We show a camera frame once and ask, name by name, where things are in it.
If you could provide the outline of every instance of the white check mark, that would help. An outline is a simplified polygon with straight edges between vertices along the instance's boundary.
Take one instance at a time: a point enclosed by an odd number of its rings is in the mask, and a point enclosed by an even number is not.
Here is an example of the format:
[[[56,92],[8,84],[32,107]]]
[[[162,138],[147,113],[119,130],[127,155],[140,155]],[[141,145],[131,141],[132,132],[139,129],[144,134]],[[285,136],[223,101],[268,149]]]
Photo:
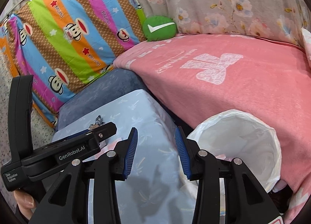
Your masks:
[[[163,28],[163,27],[166,27],[166,26],[169,26],[169,25],[173,25],[175,23],[165,23],[165,24],[162,24],[162,25],[159,25],[159,26],[155,26],[155,27],[152,27],[148,24],[148,28],[149,28],[149,31],[152,33],[154,31],[157,31],[158,29],[160,28]]]

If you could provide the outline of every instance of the red and white label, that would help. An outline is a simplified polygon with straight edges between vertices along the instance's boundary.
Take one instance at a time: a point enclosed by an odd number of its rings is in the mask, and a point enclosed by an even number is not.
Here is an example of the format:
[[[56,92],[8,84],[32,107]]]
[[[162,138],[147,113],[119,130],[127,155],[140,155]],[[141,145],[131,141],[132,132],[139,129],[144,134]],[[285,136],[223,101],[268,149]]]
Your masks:
[[[284,224],[281,216],[277,217],[275,220],[271,221],[268,224]]]

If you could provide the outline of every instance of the red star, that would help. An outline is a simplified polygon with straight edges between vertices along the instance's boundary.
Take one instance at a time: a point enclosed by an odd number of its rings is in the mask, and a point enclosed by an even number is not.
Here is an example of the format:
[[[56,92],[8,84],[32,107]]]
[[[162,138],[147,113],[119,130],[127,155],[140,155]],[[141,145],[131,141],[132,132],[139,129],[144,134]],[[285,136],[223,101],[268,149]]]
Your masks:
[[[53,0],[51,3],[51,6],[56,6],[57,5],[57,0]]]
[[[89,50],[90,49],[87,49],[87,48],[84,48],[84,50],[82,51],[85,55],[89,54]]]

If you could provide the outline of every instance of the white bow print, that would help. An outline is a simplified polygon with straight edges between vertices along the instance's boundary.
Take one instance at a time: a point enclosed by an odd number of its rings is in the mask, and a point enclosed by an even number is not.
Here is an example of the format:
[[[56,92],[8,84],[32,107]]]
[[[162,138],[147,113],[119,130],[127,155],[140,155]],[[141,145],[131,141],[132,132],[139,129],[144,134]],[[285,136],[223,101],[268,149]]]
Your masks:
[[[222,54],[220,58],[209,54],[202,54],[194,58],[199,61],[189,60],[180,68],[204,69],[204,71],[201,71],[196,75],[197,79],[220,85],[225,80],[226,68],[241,58],[243,58],[242,55],[231,53]]]

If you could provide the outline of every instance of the colorful striped fabric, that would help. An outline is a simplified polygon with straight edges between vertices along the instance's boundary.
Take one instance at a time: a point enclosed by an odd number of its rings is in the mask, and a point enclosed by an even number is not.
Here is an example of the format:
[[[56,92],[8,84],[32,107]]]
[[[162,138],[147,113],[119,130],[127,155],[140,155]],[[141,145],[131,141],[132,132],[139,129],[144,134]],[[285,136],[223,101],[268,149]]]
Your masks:
[[[35,108],[55,126],[60,107],[145,40],[137,0],[31,0],[0,27],[13,76],[34,75]]]

